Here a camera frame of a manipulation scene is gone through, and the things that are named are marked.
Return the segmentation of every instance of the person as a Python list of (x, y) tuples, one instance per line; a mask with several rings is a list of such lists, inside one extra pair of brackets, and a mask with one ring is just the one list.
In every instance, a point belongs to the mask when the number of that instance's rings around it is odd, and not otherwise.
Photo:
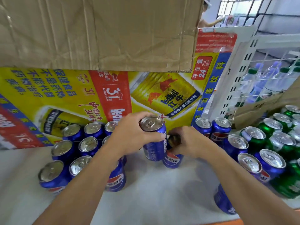
[[(203, 12), (206, 12), (207, 9), (209, 9), (211, 7), (211, 3), (210, 0), (204, 0), (204, 4), (203, 4)], [(215, 26), (217, 23), (221, 22), (223, 20), (223, 17), (215, 20), (214, 22), (208, 23), (206, 22), (204, 19), (200, 19), (199, 23), (198, 23), (198, 28), (210, 28), (212, 26)]]
[[(90, 224), (116, 161), (123, 155), (138, 151), (144, 144), (165, 139), (162, 133), (144, 132), (140, 128), (139, 121), (151, 115), (149, 112), (138, 112), (123, 117), (106, 144), (33, 225)], [(244, 224), (300, 224), (298, 212), (196, 129), (191, 126), (177, 127), (169, 134), (181, 136), (181, 144), (172, 149), (175, 155), (202, 158), (211, 165)]]

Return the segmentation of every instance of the orange edge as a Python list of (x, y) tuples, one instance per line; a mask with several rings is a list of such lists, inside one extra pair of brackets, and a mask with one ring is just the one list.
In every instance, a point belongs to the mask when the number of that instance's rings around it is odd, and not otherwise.
[(244, 223), (241, 219), (238, 219), (238, 220), (231, 220), (231, 221), (225, 221), (220, 223), (209, 223), (207, 225), (244, 225)]

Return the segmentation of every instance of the pepsi can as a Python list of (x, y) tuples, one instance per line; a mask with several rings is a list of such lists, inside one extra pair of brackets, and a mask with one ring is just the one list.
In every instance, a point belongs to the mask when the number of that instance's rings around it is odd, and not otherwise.
[(217, 117), (212, 121), (212, 134), (210, 139), (217, 145), (222, 146), (224, 139), (231, 131), (231, 122), (224, 117)]
[(274, 151), (262, 149), (255, 153), (254, 156), (262, 164), (262, 171), (260, 172), (258, 180), (263, 184), (268, 183), (285, 171), (287, 165), (285, 160)]
[(62, 139), (70, 141), (79, 141), (84, 138), (83, 130), (80, 125), (68, 125), (62, 130)]
[(104, 132), (103, 126), (99, 122), (89, 123), (84, 127), (83, 130), (85, 137), (93, 136), (96, 139), (99, 139)]
[(163, 160), (167, 151), (167, 129), (163, 119), (158, 116), (144, 117), (140, 121), (140, 126), (145, 132), (156, 131), (165, 134), (165, 140), (160, 142), (150, 142), (143, 146), (147, 159), (151, 161)]
[(51, 148), (51, 156), (53, 160), (61, 160), (64, 163), (73, 161), (76, 157), (76, 147), (70, 140), (62, 140), (57, 142)]
[(218, 208), (221, 209), (223, 212), (229, 215), (236, 214), (235, 208), (232, 206), (221, 184), (219, 184), (217, 191), (214, 194), (214, 200)]
[(93, 157), (100, 147), (100, 141), (93, 136), (88, 136), (79, 143), (78, 149), (81, 156), (90, 155)]
[(59, 194), (71, 181), (68, 166), (60, 160), (47, 163), (38, 173), (40, 186), (53, 194)]
[(167, 153), (163, 159), (163, 164), (167, 168), (171, 168), (171, 169), (177, 168), (177, 167), (179, 167), (180, 163), (182, 162), (183, 155), (181, 155), (181, 154), (174, 155), (173, 153), (171, 153), (169, 151), (171, 148), (173, 148), (179, 144), (181, 144), (179, 135), (172, 135), (172, 136), (169, 136), (169, 138), (167, 139)]
[(69, 166), (71, 178), (75, 178), (75, 176), (91, 161), (91, 159), (92, 156), (89, 155), (84, 155), (75, 159)]
[(206, 137), (209, 137), (212, 132), (212, 123), (204, 117), (197, 118), (192, 126)]
[(118, 121), (109, 121), (104, 126), (104, 130), (106, 133), (106, 136), (111, 135), (111, 133), (115, 130), (115, 127), (118, 125)]
[(248, 142), (242, 136), (231, 134), (224, 140), (223, 149), (237, 161), (238, 154), (248, 152), (248, 146)]
[(248, 153), (240, 153), (238, 155), (237, 162), (255, 178), (259, 177), (263, 168), (260, 161)]
[[(110, 135), (108, 135), (107, 137), (105, 137), (102, 141), (102, 145), (105, 144), (105, 142), (108, 140), (108, 138), (110, 138)], [(126, 162), (127, 162), (127, 156), (126, 155), (123, 155), (121, 158), (121, 162), (122, 162), (122, 165), (125, 166)]]
[(126, 175), (121, 159), (118, 160), (116, 168), (111, 172), (105, 190), (109, 192), (118, 192), (125, 186)]

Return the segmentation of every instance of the cardboard box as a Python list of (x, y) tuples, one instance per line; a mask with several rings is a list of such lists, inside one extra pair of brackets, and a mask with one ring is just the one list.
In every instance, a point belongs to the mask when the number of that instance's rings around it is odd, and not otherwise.
[(1, 0), (0, 66), (190, 71), (203, 0)]
[(233, 116), (234, 127), (241, 130), (247, 126), (256, 126), (261, 121), (264, 112), (268, 116), (279, 113), (285, 105), (300, 107), (300, 78), (296, 79), (290, 88), (284, 92), (271, 96), (270, 98), (249, 104), (236, 109)]

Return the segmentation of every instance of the hand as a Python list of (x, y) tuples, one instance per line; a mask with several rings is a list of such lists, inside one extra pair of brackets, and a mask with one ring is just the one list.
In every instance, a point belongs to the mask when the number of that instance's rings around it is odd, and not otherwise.
[(181, 144), (170, 151), (174, 155), (182, 154), (208, 160), (216, 151), (222, 150), (192, 126), (174, 128), (169, 131), (169, 135), (180, 135), (181, 138)]
[(106, 144), (116, 150), (119, 157), (138, 151), (143, 145), (150, 142), (159, 142), (165, 135), (159, 132), (144, 132), (139, 121), (144, 117), (153, 116), (150, 112), (130, 113), (123, 117)]

